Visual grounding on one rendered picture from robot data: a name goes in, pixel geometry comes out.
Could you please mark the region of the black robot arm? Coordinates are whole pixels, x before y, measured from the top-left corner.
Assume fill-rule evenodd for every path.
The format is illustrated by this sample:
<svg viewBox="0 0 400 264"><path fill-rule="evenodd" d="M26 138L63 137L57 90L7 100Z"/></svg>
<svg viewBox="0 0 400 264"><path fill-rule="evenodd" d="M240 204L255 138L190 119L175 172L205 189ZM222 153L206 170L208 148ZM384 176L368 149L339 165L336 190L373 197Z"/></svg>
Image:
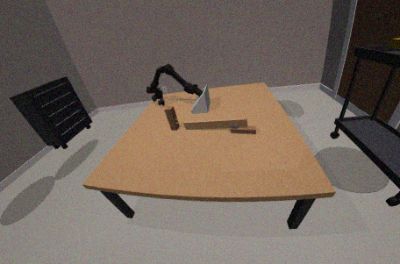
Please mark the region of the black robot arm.
<svg viewBox="0 0 400 264"><path fill-rule="evenodd" d="M186 91L186 93L190 93L190 94L196 94L199 97L202 95L204 90L200 90L197 86L197 84L191 84L190 82L186 82L184 79L182 79L174 70L173 66L171 66L170 64L167 64L166 66L160 67L157 69L155 77L154 77L154 81L151 84L151 87L147 87L146 88L146 92L148 94L155 94L152 96L152 100L156 101L156 99L158 98L156 95L160 94L160 88L156 88L159 85L159 77L161 73L166 73L167 75L171 75L174 77L174 79L179 82ZM158 98L159 99L159 98Z"/></svg>

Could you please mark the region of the brown wooden post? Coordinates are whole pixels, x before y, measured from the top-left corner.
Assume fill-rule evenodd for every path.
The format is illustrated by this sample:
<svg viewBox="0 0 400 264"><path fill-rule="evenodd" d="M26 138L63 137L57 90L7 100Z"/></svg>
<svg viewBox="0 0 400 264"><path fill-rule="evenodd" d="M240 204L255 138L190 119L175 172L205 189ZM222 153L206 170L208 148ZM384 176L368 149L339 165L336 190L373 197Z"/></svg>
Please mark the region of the brown wooden post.
<svg viewBox="0 0 400 264"><path fill-rule="evenodd" d="M174 106L167 106L165 109L165 114L170 126L171 131L177 131L179 126L176 114L175 114L175 109ZM231 133L236 133L236 134L256 134L256 126L248 126L246 128L237 128L236 125L231 125Z"/></svg>

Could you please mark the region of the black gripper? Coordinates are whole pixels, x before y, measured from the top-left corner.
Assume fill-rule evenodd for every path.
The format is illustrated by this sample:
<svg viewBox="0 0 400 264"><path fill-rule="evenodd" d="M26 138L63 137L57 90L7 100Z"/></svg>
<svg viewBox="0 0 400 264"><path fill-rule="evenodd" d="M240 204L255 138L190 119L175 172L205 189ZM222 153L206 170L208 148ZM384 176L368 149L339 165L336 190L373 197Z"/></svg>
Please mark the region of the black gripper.
<svg viewBox="0 0 400 264"><path fill-rule="evenodd" d="M160 100L158 101L159 105L164 105L164 99L163 99L163 92L161 90L161 93L156 95Z"/></svg>

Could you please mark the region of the long wooden rail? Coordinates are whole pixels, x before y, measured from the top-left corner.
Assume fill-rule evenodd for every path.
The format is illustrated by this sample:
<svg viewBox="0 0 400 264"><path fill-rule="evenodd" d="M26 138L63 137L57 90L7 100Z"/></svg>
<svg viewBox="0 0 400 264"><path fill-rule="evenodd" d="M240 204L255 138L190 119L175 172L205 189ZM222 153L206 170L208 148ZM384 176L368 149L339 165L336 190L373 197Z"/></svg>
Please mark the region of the long wooden rail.
<svg viewBox="0 0 400 264"><path fill-rule="evenodd" d="M216 119L216 120L202 120L202 121L188 121L184 122L186 130L197 129L222 129L231 128L231 125L236 125L237 128L246 128L246 118L230 118L230 119Z"/></svg>

